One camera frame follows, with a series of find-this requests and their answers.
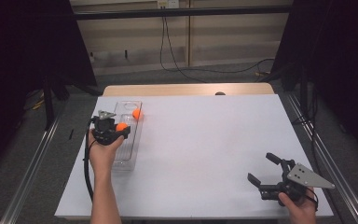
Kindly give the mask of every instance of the human arm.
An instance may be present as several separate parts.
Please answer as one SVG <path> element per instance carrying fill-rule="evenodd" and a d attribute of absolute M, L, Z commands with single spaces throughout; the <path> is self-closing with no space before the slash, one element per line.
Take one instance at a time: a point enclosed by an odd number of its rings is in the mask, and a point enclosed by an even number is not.
<path fill-rule="evenodd" d="M 307 189 L 307 195 L 313 199 L 313 188 Z M 315 203 L 305 198 L 300 204 L 294 203 L 287 194 L 281 192 L 279 195 L 281 202 L 287 207 L 290 213 L 292 224 L 316 224 Z"/>
<path fill-rule="evenodd" d="M 112 187 L 112 165 L 116 151 L 124 141 L 120 136 L 114 143 L 104 146 L 94 142 L 89 132 L 89 161 L 94 171 L 94 195 L 91 210 L 91 223 L 121 224 L 116 196 Z"/>

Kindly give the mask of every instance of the wall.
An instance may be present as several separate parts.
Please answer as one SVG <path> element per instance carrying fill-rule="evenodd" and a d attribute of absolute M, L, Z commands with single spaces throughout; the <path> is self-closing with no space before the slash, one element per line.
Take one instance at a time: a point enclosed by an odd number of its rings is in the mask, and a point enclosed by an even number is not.
<path fill-rule="evenodd" d="M 157 8 L 157 1 L 73 0 L 74 12 Z M 291 5 L 291 0 L 181 0 L 180 7 Z M 274 58 L 288 14 L 167 18 L 178 66 L 250 63 Z M 162 18 L 79 21 L 95 75 L 161 69 Z M 161 60 L 175 67 L 166 33 Z"/>

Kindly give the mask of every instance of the human hand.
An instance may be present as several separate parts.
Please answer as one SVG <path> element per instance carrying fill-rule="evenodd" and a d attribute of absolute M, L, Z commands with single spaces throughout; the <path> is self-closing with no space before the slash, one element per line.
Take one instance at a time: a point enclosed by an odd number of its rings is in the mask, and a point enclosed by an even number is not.
<path fill-rule="evenodd" d="M 313 188 L 306 190 L 307 195 L 313 199 Z M 316 224 L 315 203 L 305 198 L 301 203 L 294 203 L 287 194 L 279 193 L 279 199 L 287 207 L 292 224 Z"/>
<path fill-rule="evenodd" d="M 120 136 L 109 146 L 104 146 L 94 142 L 92 130 L 89 131 L 89 161 L 94 171 L 94 176 L 110 175 L 113 161 L 116 157 L 116 151 L 124 141 L 124 136 Z"/>

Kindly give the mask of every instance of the clear plastic tray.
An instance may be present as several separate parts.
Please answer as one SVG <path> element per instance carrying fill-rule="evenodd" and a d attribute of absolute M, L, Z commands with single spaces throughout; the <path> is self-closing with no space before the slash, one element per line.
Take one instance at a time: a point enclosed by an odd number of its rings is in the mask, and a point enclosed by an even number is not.
<path fill-rule="evenodd" d="M 132 115 L 133 110 L 139 108 L 141 113 L 138 119 Z M 131 126 L 131 132 L 123 144 L 116 152 L 116 158 L 113 163 L 114 171 L 131 171 L 135 167 L 138 154 L 139 139 L 143 123 L 142 102 L 141 101 L 120 101 L 116 103 L 115 108 L 116 123 L 125 122 Z"/>

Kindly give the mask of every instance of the orange ball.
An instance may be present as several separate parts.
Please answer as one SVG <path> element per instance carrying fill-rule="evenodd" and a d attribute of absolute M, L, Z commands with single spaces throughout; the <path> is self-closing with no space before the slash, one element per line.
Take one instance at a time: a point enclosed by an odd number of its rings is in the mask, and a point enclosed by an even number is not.
<path fill-rule="evenodd" d="M 123 131 L 128 125 L 124 122 L 118 123 L 116 126 L 116 132 Z"/>
<path fill-rule="evenodd" d="M 141 109 L 140 108 L 136 108 L 132 111 L 132 116 L 135 118 L 135 119 L 139 119 L 139 117 L 141 116 Z"/>

